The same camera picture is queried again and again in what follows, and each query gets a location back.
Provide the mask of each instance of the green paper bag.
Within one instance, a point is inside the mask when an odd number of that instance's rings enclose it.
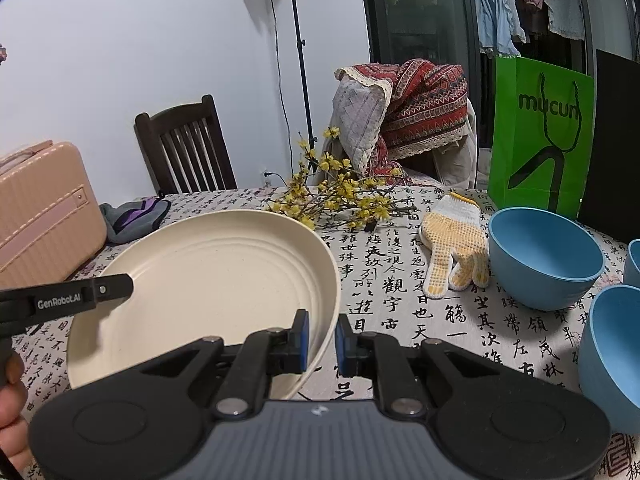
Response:
[[[495,60],[489,196],[575,219],[593,141],[593,79],[524,57]]]

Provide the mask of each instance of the bag handle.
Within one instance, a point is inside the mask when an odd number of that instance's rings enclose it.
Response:
[[[50,148],[52,145],[53,145],[52,140],[50,139],[43,140],[42,142],[34,144],[33,146],[29,146],[28,148],[23,148],[19,152],[12,153],[11,155],[6,156],[5,158],[0,158],[0,171],[2,171],[3,166],[11,162],[12,160],[15,160],[16,158],[20,158],[25,155],[33,156],[36,153],[41,152],[42,150],[46,150],[47,148]]]

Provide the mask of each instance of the human hand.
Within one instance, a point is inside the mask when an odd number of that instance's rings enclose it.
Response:
[[[27,402],[27,388],[20,377],[24,363],[12,351],[4,368],[6,386],[0,390],[0,448],[18,471],[23,471],[32,456],[27,440],[27,421],[20,415]]]

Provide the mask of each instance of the yellow dotted glove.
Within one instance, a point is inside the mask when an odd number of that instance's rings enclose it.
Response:
[[[463,290],[471,280],[477,286],[488,285],[487,242],[480,228],[480,208],[473,200],[457,193],[445,195],[424,216],[420,239],[431,251],[422,285],[428,298],[444,298],[447,289]]]

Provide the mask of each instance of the dark brown chair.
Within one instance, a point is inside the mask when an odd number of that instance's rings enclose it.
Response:
[[[158,193],[238,188],[210,95],[153,117],[138,115],[136,135]]]

